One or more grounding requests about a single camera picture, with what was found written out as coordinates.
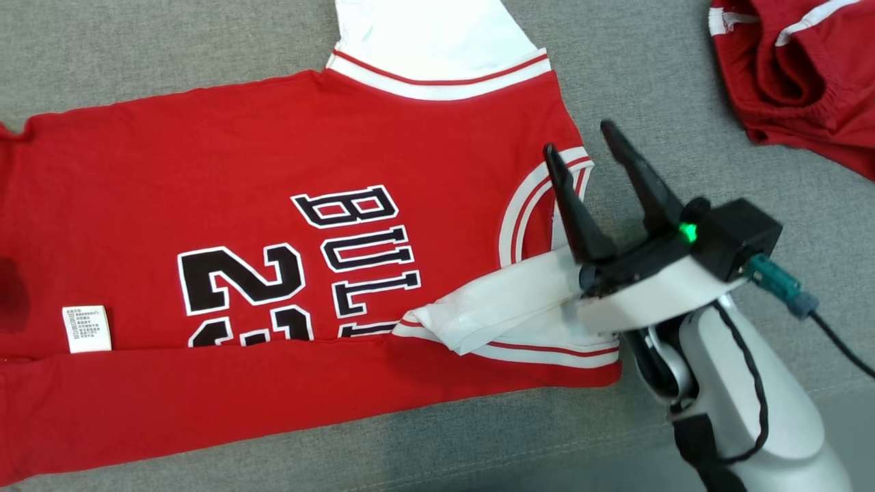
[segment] seam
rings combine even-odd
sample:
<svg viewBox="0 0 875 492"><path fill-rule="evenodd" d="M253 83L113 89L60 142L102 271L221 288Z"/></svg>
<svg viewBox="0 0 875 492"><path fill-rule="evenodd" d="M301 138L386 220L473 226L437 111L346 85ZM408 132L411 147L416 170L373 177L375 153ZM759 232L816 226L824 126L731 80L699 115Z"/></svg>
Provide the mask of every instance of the seam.
<svg viewBox="0 0 875 492"><path fill-rule="evenodd" d="M10 478L13 481L20 480L21 477L18 476L18 470L15 467L15 463L12 461L12 448L10 446L10 404L9 404L9 384L8 378L5 374L0 375L0 398L2 398L3 402L3 414L0 415L0 425L2 429L0 429L0 454L5 454L4 465L10 472Z"/></svg>

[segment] red shorts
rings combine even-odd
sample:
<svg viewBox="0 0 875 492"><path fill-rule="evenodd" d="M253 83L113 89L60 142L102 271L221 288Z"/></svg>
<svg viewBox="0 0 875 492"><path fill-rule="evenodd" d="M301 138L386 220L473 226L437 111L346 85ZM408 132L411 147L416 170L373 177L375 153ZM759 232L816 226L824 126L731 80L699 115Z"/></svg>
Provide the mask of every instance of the red shorts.
<svg viewBox="0 0 875 492"><path fill-rule="evenodd" d="M708 20L753 142L810 149L875 180L875 2L713 0Z"/></svg>

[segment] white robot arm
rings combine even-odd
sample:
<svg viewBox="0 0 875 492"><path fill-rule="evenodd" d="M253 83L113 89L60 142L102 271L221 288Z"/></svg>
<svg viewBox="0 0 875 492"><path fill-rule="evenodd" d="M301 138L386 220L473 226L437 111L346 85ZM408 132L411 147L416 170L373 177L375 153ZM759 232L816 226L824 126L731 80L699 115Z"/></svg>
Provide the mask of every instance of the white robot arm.
<svg viewBox="0 0 875 492"><path fill-rule="evenodd" d="M544 149L569 245L581 265L580 319L620 332L640 375L667 405L675 442L710 492L851 490L814 403L732 302L753 281L800 319L816 299L768 260L781 225L746 200L683 206L611 122L602 131L645 210L648 239L618 253Z"/></svg>

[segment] green led light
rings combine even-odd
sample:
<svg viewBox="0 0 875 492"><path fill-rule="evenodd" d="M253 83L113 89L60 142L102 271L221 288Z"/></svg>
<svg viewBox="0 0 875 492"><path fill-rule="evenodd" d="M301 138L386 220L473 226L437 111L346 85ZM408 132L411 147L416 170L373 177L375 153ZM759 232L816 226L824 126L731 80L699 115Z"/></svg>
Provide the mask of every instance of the green led light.
<svg viewBox="0 0 875 492"><path fill-rule="evenodd" d="M687 241L696 242L696 224L681 222L681 225L678 228L683 232L683 235L687 236Z"/></svg>

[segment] cable connector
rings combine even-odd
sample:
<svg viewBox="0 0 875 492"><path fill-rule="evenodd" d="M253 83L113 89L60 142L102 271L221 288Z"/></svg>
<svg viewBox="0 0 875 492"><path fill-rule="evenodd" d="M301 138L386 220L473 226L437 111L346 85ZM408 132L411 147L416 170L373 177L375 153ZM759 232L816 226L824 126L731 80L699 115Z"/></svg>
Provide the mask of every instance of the cable connector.
<svg viewBox="0 0 875 492"><path fill-rule="evenodd" d="M747 260L744 274L760 289L780 299L790 313L800 320L810 316L820 303L815 296L802 290L799 280L761 253Z"/></svg>

